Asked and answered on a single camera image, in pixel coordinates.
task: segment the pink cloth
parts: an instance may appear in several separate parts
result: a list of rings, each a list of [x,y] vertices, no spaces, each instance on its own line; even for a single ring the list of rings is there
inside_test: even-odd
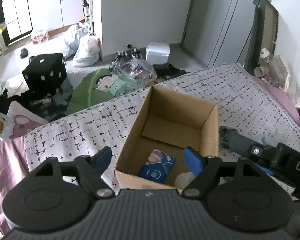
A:
[[[10,228],[3,215],[2,201],[28,173],[24,137],[0,142],[0,231],[3,235],[6,235]]]
[[[291,118],[296,122],[298,126],[300,126],[300,115],[296,109],[296,107],[291,102],[288,94],[284,92],[282,89],[272,87],[263,80],[252,77],[255,82],[257,82],[260,86],[262,86],[269,94],[277,100],[277,102],[282,106],[284,110],[291,116]]]

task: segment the gray ribbed plate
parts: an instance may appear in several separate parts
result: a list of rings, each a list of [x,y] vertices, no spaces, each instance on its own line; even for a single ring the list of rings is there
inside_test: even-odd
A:
[[[121,190],[113,199],[96,202],[72,227],[50,234],[12,230],[5,240],[293,240],[283,229],[241,233],[215,222],[197,200],[176,190]]]

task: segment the tablecloth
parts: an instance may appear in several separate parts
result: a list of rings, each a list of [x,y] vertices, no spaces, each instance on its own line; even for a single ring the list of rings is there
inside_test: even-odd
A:
[[[300,128],[239,64],[188,73],[160,85],[217,104],[220,126],[235,128],[255,140],[266,138],[275,146],[282,142],[300,152]],[[118,192],[115,162],[146,93],[147,89],[115,98],[27,134],[25,151],[29,170],[50,156],[58,157],[59,161],[71,161],[110,146],[112,161],[102,178]],[[219,157],[224,161],[236,161],[238,155],[220,148]],[[279,184],[291,193],[292,188]]]

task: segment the gray door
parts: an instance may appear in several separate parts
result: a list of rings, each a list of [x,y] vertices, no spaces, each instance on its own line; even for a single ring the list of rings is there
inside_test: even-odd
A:
[[[207,66],[244,62],[254,3],[255,0],[193,0],[182,47]]]

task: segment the fire extinguisher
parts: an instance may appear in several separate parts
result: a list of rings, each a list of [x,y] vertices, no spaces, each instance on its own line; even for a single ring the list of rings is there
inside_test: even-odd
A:
[[[85,18],[89,17],[89,4],[88,4],[88,0],[82,0],[83,1],[83,5],[82,5],[82,9],[83,9],[83,16]]]

